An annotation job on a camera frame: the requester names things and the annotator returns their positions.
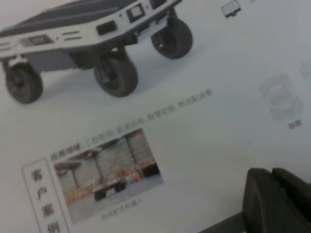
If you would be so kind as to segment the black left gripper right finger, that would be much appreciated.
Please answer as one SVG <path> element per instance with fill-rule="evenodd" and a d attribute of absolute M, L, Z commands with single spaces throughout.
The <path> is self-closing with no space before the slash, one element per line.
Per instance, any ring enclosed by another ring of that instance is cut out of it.
<path fill-rule="evenodd" d="M 273 168 L 271 232 L 311 231 L 311 185 L 284 168 Z"/>

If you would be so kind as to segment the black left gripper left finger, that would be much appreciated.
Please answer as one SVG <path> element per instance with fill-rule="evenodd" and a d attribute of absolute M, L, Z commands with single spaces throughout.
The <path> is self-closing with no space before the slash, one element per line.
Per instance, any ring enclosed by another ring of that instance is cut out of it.
<path fill-rule="evenodd" d="M 291 228 L 285 193 L 271 172 L 262 168 L 248 170 L 242 215 L 247 233 L 288 233 Z"/>

